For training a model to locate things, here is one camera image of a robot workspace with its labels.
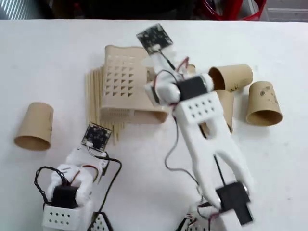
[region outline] red wire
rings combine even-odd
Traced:
[[[187,66],[188,66],[188,61],[189,61],[189,57],[187,56],[187,57],[181,62],[181,64],[178,66],[178,68],[177,68],[175,71],[178,72],[179,69],[183,66],[183,64],[185,64],[185,68],[187,68]]]

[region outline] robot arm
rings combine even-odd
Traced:
[[[211,77],[208,74],[190,77],[185,69],[180,72],[172,68],[170,61],[167,62],[162,54],[161,49],[170,40],[166,33],[162,34],[162,30],[161,26],[153,26],[137,35],[152,58],[157,73],[154,82],[148,83],[145,90],[154,105],[174,106],[173,116],[191,155],[192,170],[201,194],[212,206],[225,213],[221,216],[225,229],[234,230],[234,227],[240,227],[239,224],[252,221],[246,204],[250,201],[248,193],[253,191],[253,178],[243,155],[231,138],[223,117],[223,108],[218,95],[213,91]],[[161,49],[155,51],[156,42]],[[209,130],[206,138],[200,130],[200,125],[204,123]],[[216,155],[231,167],[238,182],[224,185],[220,189],[214,187],[212,169]],[[226,212],[232,209],[240,223],[226,216]]]

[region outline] paper cup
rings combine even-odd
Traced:
[[[232,118],[233,118],[234,95],[233,93],[228,92],[226,90],[216,90],[216,93],[223,107],[223,116],[225,117],[225,120],[228,124],[230,133],[232,133],[233,132]]]
[[[46,150],[51,145],[53,108],[46,103],[31,103],[14,142],[29,150]]]
[[[212,77],[214,90],[236,91],[252,83],[253,73],[246,64],[212,67],[208,74]]]
[[[188,64],[187,66],[187,72],[188,74],[196,74],[196,67],[193,64]]]
[[[282,121],[273,85],[266,81],[252,84],[249,88],[249,101],[246,121],[258,126],[270,126]]]

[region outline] white bracket with holes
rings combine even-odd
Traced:
[[[99,214],[96,218],[91,231],[110,231],[102,214]]]
[[[193,173],[202,195],[210,204],[220,209],[220,199],[212,182],[215,155],[219,155],[231,167],[236,179],[252,191],[253,179],[241,151],[231,137],[216,92],[179,102],[174,116],[190,152]],[[208,139],[200,132],[201,123],[206,123],[209,129]]]
[[[43,214],[43,230],[85,231],[90,225],[92,214],[92,200],[89,200],[85,206],[74,209],[46,205]]]

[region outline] black wire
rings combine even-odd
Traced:
[[[45,192],[42,190],[42,188],[38,185],[38,178],[39,178],[39,174],[40,172],[43,170],[43,169],[49,169],[49,170],[52,170],[56,173],[58,173],[58,175],[60,176],[61,180],[62,180],[62,185],[67,185],[68,184],[68,181],[67,179],[65,178],[63,172],[61,172],[60,170],[54,168],[54,167],[49,167],[49,166],[42,166],[40,167],[36,173],[35,173],[35,178],[34,178],[34,184],[35,186],[37,187],[37,189],[39,190],[40,194],[42,195],[43,199],[44,199],[44,204],[48,204],[50,205],[51,202],[48,201],[47,197],[46,197],[46,194]]]
[[[174,80],[175,80],[176,82],[178,82],[177,78],[175,78],[174,74],[172,74],[170,71],[167,71],[167,70],[165,70],[165,69],[162,69],[160,72],[163,72],[163,71],[168,72],[169,74],[171,74],[172,77],[174,78]]]
[[[176,136],[176,140],[175,140],[175,143],[174,145],[172,146],[172,148],[170,149],[170,151],[167,153],[166,157],[165,157],[165,166],[166,168],[169,170],[169,171],[181,171],[181,172],[185,172],[187,173],[195,182],[197,185],[199,185],[198,181],[192,176],[192,174],[187,171],[186,169],[183,169],[183,168],[172,168],[172,167],[169,167],[168,164],[167,164],[167,160],[168,158],[170,157],[170,155],[172,154],[172,152],[174,151],[174,149],[177,147],[178,145],[178,141],[179,141],[179,126],[178,126],[178,122],[176,120],[175,117],[173,117],[174,119],[174,122],[176,124],[176,127],[177,127],[177,136]]]
[[[98,210],[97,216],[95,217],[95,219],[93,219],[93,221],[92,221],[91,224],[89,225],[87,231],[90,231],[90,230],[91,230],[91,228],[92,228],[92,226],[94,225],[94,223],[95,223],[95,221],[96,221],[98,215],[99,215],[100,212],[102,211],[102,209],[103,209],[103,207],[104,207],[104,205],[105,205],[107,196],[108,196],[108,194],[109,194],[109,191],[110,191],[110,189],[111,189],[111,186],[113,185],[113,183],[114,183],[116,177],[118,176],[119,172],[120,172],[121,169],[122,169],[122,163],[121,163],[121,161],[119,161],[119,160],[117,160],[117,159],[113,159],[113,158],[109,158],[109,157],[103,157],[103,156],[96,156],[96,155],[93,155],[91,152],[90,152],[90,154],[91,154],[92,156],[94,156],[95,158],[98,158],[98,159],[100,159],[100,160],[108,160],[108,161],[117,162],[117,163],[120,164],[120,167],[119,167],[119,169],[117,170],[117,172],[115,173],[114,177],[112,178],[112,180],[111,180],[111,182],[110,182],[110,184],[109,184],[109,186],[108,186],[108,189],[107,189],[107,191],[106,191],[106,194],[105,194],[105,197],[104,197],[104,199],[103,199],[103,202],[102,202],[102,204],[101,204],[101,207],[100,207],[100,209]]]
[[[171,62],[167,57],[165,57],[165,55],[162,53],[162,51],[161,51],[161,50],[158,50],[158,53],[160,53],[160,54],[163,56],[163,58],[167,61],[167,63],[169,64],[169,66],[172,68],[172,70],[175,71],[175,66],[172,64],[172,62]]]
[[[217,168],[218,168],[218,171],[219,171],[219,174],[220,174],[220,178],[221,178],[221,180],[222,180],[222,183],[223,183],[224,186],[226,186],[226,182],[225,182],[225,179],[223,178],[223,175],[222,175],[222,172],[221,172],[221,169],[220,169],[220,166],[219,166],[217,157],[214,156],[214,159],[215,159],[215,162],[216,162],[216,165],[217,165]]]

